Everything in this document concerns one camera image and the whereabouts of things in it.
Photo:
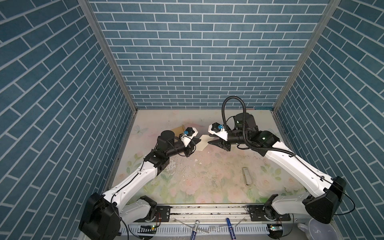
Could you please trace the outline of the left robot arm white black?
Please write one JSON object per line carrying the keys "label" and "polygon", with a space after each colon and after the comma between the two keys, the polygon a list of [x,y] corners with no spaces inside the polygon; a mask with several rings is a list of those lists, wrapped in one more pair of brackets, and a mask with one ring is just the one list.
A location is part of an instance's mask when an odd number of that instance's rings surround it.
{"label": "left robot arm white black", "polygon": [[88,198],[79,230],[91,240],[113,240],[121,225],[145,218],[151,220],[156,214],[155,201],[143,196],[129,205],[129,200],[168,166],[171,157],[193,154],[201,141],[197,135],[196,128],[187,128],[179,137],[173,131],[163,131],[155,147],[132,174],[103,194],[93,193]]}

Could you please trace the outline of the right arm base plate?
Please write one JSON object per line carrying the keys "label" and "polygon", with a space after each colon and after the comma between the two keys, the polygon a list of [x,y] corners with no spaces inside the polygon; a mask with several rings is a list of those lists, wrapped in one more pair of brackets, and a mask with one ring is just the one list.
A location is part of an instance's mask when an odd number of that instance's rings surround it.
{"label": "right arm base plate", "polygon": [[265,207],[264,204],[246,205],[245,210],[250,215],[252,222],[289,222],[292,220],[289,214],[279,215],[276,211],[272,210],[271,208]]}

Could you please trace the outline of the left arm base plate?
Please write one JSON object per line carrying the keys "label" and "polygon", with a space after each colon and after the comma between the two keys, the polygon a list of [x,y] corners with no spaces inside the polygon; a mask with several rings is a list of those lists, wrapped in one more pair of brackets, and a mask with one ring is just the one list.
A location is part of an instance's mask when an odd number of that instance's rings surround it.
{"label": "left arm base plate", "polygon": [[171,206],[157,206],[151,208],[148,215],[144,218],[145,222],[169,222],[171,214]]}

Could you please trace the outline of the cream letter paper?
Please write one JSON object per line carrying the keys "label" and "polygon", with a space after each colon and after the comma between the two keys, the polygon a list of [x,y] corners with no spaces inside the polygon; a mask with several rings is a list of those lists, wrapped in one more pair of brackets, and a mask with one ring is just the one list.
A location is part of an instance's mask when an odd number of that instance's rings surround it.
{"label": "cream letter paper", "polygon": [[201,141],[197,143],[196,151],[203,151],[209,145],[208,142],[214,140],[214,137],[210,137],[209,135],[202,135],[200,140]]}

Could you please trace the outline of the brown kraft envelope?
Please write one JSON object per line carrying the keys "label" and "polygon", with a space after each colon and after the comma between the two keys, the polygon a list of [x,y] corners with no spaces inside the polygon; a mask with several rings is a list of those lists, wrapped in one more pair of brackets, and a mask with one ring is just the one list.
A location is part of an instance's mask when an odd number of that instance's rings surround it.
{"label": "brown kraft envelope", "polygon": [[172,132],[174,132],[175,137],[180,138],[184,134],[185,130],[186,130],[186,127],[184,125],[181,125],[179,127],[172,129]]}

